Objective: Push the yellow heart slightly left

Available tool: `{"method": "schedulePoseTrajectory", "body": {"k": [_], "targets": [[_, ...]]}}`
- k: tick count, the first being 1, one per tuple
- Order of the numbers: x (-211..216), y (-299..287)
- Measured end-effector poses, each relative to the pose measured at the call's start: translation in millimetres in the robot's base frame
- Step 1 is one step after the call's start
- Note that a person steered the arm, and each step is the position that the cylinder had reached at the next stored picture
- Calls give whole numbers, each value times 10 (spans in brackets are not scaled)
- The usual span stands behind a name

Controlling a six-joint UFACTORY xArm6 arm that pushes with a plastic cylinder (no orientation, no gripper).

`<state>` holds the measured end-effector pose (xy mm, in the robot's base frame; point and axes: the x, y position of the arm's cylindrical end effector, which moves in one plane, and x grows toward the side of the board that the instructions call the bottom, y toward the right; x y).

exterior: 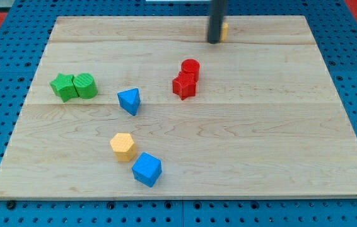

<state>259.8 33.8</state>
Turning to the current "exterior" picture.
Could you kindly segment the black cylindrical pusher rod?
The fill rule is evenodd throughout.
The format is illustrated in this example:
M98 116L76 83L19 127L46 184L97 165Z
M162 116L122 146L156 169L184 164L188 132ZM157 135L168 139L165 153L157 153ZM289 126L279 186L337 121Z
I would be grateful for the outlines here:
M228 0L211 0L207 32L207 41L209 44L217 44L220 42L227 5Z

